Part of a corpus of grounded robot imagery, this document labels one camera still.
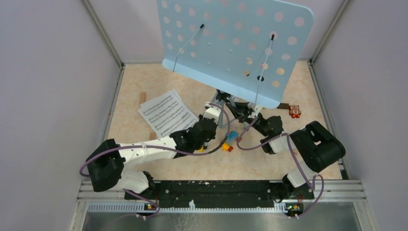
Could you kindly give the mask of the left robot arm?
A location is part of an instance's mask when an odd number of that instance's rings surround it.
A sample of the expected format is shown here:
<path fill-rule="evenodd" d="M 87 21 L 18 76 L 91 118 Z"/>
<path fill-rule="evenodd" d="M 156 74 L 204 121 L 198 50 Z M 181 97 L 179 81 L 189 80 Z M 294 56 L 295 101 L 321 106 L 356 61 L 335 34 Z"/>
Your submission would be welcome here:
<path fill-rule="evenodd" d="M 217 121 L 200 118 L 193 127 L 168 136 L 136 144 L 119 144 L 105 140 L 87 159 L 80 174 L 90 180 L 94 192 L 126 189 L 148 199 L 154 193 L 154 182 L 146 171 L 133 172 L 128 167 L 159 159 L 175 159 L 195 155 L 195 151 L 216 137 Z"/>

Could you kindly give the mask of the light blue music stand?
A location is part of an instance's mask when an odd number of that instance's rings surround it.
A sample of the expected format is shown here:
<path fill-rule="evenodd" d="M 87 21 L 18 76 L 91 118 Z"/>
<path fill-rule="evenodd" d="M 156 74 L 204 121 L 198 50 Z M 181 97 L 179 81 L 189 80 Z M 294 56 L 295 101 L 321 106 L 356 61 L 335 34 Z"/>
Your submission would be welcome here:
<path fill-rule="evenodd" d="M 159 0 L 157 9 L 164 68 L 267 109 L 281 103 L 315 21 L 281 0 Z"/>

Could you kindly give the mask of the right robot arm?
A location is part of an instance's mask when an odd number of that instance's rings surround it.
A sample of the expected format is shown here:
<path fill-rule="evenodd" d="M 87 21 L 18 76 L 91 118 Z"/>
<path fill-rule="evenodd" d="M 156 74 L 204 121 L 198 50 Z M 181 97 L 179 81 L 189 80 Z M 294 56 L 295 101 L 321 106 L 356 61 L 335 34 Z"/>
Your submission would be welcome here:
<path fill-rule="evenodd" d="M 264 136 L 259 148 L 267 154 L 289 151 L 296 168 L 282 179 L 280 197 L 295 198 L 312 189 L 313 180 L 328 166 L 345 156 L 344 145 L 318 121 L 312 121 L 292 133 L 283 129 L 280 116 L 264 118 L 248 103 L 228 103 L 228 109 L 240 123 L 247 123 Z"/>

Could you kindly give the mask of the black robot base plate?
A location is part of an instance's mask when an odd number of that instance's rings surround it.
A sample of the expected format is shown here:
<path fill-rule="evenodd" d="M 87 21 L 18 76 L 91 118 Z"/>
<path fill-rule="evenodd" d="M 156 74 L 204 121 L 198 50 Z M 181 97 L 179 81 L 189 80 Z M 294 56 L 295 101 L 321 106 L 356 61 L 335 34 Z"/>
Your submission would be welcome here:
<path fill-rule="evenodd" d="M 163 180 L 140 194 L 161 208 L 268 208 L 284 200 L 314 199 L 307 186 L 281 180 Z"/>

